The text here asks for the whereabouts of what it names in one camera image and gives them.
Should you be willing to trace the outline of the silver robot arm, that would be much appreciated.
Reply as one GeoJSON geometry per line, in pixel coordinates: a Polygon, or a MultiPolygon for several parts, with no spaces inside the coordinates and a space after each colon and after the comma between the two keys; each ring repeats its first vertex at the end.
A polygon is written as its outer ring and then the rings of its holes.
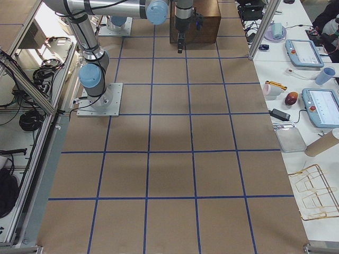
{"type": "Polygon", "coordinates": [[[50,9],[64,17],[75,36],[86,64],[78,76],[87,93],[90,106],[103,109],[111,104],[105,74],[108,53],[100,46],[90,23],[90,16],[106,15],[114,20],[129,17],[147,19],[153,25],[163,24],[169,12],[169,1],[45,1],[50,9]]]}

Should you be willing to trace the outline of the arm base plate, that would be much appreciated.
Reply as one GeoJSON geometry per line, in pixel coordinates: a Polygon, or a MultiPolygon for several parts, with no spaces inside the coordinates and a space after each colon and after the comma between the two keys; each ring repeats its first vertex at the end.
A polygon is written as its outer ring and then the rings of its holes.
{"type": "Polygon", "coordinates": [[[82,96],[86,97],[80,100],[77,110],[78,117],[118,117],[120,113],[121,97],[122,97],[123,83],[109,83],[106,86],[106,92],[102,97],[95,101],[94,97],[87,98],[87,92],[83,88],[82,96]]]}
{"type": "Polygon", "coordinates": [[[99,37],[129,37],[131,36],[132,18],[126,17],[125,22],[119,26],[115,25],[110,16],[103,16],[99,26],[99,37]]]}

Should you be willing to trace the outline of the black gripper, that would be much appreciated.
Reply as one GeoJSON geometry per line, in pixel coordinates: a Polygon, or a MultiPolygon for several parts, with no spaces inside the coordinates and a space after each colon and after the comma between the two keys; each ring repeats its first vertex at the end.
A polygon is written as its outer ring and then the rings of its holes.
{"type": "Polygon", "coordinates": [[[185,45],[185,32],[189,29],[191,18],[181,19],[175,18],[175,28],[178,30],[177,37],[177,53],[182,53],[185,45]]]}

